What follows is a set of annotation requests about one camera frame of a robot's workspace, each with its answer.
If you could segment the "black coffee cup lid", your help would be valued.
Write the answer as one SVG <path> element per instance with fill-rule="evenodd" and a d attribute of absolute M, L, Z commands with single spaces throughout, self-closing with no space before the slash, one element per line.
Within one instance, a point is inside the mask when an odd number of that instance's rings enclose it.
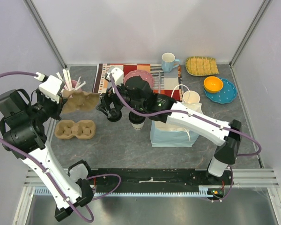
<path fill-rule="evenodd" d="M 130 112 L 129 115 L 128 115 L 128 118 L 129 118 L 129 121 L 132 123 L 132 124 L 141 124 L 145 121 L 145 117 L 143 116 L 139 116 L 133 112 Z"/>

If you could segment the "brown cardboard cup carrier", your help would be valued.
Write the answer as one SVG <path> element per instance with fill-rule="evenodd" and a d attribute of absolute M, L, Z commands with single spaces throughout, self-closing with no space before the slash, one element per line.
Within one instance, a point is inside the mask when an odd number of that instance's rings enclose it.
<path fill-rule="evenodd" d="M 88 112 L 94 109 L 100 100 L 100 94 L 86 92 L 86 91 L 68 91 L 62 92 L 62 97 L 67 99 L 64 104 L 61 113 L 68 114 L 77 110 Z"/>

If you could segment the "blue white paper bag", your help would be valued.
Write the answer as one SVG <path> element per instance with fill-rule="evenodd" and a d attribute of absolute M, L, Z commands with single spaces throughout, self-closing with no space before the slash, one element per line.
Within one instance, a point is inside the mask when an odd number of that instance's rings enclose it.
<path fill-rule="evenodd" d="M 182 104 L 189 109 L 201 113 L 201 103 Z M 150 130 L 150 140 L 152 147 L 180 148 L 192 147 L 196 142 L 199 134 L 175 125 L 165 124 L 159 121 L 153 121 Z"/>

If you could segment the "white paper cup stack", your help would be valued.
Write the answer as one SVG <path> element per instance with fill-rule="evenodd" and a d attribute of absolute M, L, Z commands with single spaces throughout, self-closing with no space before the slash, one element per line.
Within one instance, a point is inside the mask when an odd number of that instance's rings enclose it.
<path fill-rule="evenodd" d="M 182 96 L 182 102 L 187 103 L 187 104 L 199 103 L 200 95 L 193 90 L 187 91 Z"/>

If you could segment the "white paper coffee cup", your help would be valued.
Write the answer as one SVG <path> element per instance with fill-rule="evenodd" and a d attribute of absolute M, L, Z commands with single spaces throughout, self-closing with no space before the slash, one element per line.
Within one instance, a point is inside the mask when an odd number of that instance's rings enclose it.
<path fill-rule="evenodd" d="M 131 125 L 135 130 L 141 130 L 144 126 L 145 119 L 131 120 Z"/>

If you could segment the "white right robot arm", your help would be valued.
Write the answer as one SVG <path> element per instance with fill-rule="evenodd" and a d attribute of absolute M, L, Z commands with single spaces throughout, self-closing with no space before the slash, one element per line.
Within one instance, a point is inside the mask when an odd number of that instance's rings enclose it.
<path fill-rule="evenodd" d="M 217 184 L 226 168 L 235 163 L 241 142 L 241 123 L 237 120 L 226 122 L 205 116 L 164 94 L 154 93 L 148 82 L 140 76 L 133 77 L 132 87 L 123 84 L 123 78 L 108 75 L 111 87 L 100 96 L 97 109 L 111 122 L 118 121 L 121 110 L 130 110 L 130 121 L 142 123 L 145 118 L 166 125 L 176 125 L 193 131 L 217 145 L 214 156 L 205 172 L 209 184 Z"/>

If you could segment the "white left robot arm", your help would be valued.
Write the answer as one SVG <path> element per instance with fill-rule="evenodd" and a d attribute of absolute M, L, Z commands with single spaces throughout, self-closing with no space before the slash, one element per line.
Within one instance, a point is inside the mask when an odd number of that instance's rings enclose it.
<path fill-rule="evenodd" d="M 36 89 L 37 102 L 23 89 L 10 90 L 0 95 L 0 132 L 3 147 L 11 151 L 39 176 L 56 202 L 55 219 L 62 221 L 76 207 L 91 202 L 94 194 L 90 183 L 93 172 L 86 161 L 80 160 L 66 171 L 55 157 L 44 131 L 44 123 L 53 118 L 60 120 L 62 106 Z"/>

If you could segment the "pink straw holder cup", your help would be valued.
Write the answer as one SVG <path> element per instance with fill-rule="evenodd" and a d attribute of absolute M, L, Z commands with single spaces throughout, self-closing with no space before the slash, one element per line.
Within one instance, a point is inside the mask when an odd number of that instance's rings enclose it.
<path fill-rule="evenodd" d="M 77 82 L 76 80 L 71 80 L 71 87 L 68 87 L 68 85 L 65 83 L 64 90 L 68 91 L 78 91 L 81 90 L 81 88 L 86 84 L 86 82 Z"/>

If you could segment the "colourful patchwork placemat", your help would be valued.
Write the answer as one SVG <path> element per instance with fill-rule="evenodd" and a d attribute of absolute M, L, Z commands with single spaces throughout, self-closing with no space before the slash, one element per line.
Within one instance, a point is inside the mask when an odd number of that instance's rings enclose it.
<path fill-rule="evenodd" d="M 158 71 L 161 72 L 162 83 L 161 83 L 161 93 L 167 96 L 173 97 L 177 101 L 182 101 L 182 95 L 184 93 L 181 67 L 178 66 L 171 70 L 170 73 L 164 73 L 160 64 L 110 64 L 110 63 L 100 63 L 97 65 L 96 78 L 93 85 L 93 92 L 104 93 L 110 87 L 110 85 L 105 80 L 104 76 L 107 70 L 115 66 L 124 71 L 124 75 L 135 71 L 144 70 L 150 73 L 154 79 L 154 86 L 152 90 L 158 92 Z"/>

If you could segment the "light blue mug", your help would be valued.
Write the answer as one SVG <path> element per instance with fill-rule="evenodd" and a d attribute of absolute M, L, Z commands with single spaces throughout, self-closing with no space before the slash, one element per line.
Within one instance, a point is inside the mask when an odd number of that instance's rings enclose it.
<path fill-rule="evenodd" d="M 169 73 L 172 69 L 177 68 L 180 65 L 180 60 L 175 57 L 174 54 L 167 52 L 162 55 L 162 70 L 165 73 Z"/>

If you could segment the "yellow woven tray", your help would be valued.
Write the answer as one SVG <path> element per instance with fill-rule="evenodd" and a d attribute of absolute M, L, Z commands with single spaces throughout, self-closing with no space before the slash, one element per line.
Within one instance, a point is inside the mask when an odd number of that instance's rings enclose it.
<path fill-rule="evenodd" d="M 193 76 L 217 75 L 219 70 L 216 59 L 210 57 L 193 56 L 185 62 L 187 72 Z"/>

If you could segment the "yellow bowl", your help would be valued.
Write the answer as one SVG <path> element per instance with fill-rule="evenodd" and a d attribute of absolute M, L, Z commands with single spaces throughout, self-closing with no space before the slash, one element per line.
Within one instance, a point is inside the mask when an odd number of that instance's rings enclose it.
<path fill-rule="evenodd" d="M 223 81 L 216 76 L 209 76 L 205 78 L 204 89 L 209 93 L 217 93 L 223 88 Z"/>

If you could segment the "blue polka dot plate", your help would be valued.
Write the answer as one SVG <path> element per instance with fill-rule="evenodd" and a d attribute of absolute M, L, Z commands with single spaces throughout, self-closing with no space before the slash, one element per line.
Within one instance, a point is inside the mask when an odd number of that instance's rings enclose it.
<path fill-rule="evenodd" d="M 205 95 L 207 96 L 207 98 L 209 98 L 211 101 L 215 103 L 219 103 L 219 104 L 231 103 L 237 96 L 236 87 L 231 81 L 221 77 L 220 79 L 223 81 L 222 90 L 217 93 L 209 93 L 204 89 Z"/>

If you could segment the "pink handled table knife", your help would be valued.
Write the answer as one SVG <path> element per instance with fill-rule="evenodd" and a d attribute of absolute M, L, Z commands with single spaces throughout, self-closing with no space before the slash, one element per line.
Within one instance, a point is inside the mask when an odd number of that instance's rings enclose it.
<path fill-rule="evenodd" d="M 161 94 L 161 83 L 162 83 L 161 72 L 158 71 L 158 93 L 159 94 Z"/>

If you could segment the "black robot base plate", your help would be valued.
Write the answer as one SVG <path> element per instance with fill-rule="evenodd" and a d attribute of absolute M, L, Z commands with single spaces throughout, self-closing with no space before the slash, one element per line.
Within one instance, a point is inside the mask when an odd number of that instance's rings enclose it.
<path fill-rule="evenodd" d="M 224 171 L 221 177 L 197 169 L 124 169 L 100 168 L 86 172 L 89 183 L 95 185 L 96 193 L 105 194 L 119 185 L 113 194 L 177 194 L 199 192 L 200 186 L 227 187 L 232 173 Z"/>

